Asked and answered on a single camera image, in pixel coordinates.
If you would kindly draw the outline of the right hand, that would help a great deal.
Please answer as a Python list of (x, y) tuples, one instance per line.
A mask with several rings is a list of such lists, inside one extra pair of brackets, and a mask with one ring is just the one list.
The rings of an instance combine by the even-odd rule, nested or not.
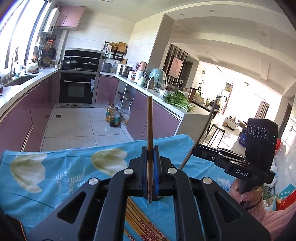
[(250, 192), (240, 193), (240, 180), (235, 179), (230, 186), (229, 195), (238, 203), (245, 202), (246, 208), (250, 208), (259, 204), (262, 199), (262, 188), (254, 187)]

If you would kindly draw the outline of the pink sleeve forearm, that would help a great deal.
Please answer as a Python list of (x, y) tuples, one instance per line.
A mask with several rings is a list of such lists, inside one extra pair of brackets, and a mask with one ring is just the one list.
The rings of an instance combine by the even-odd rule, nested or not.
[(269, 231), (271, 240), (275, 240), (295, 214), (295, 203), (285, 210), (266, 211), (261, 200), (248, 212)]

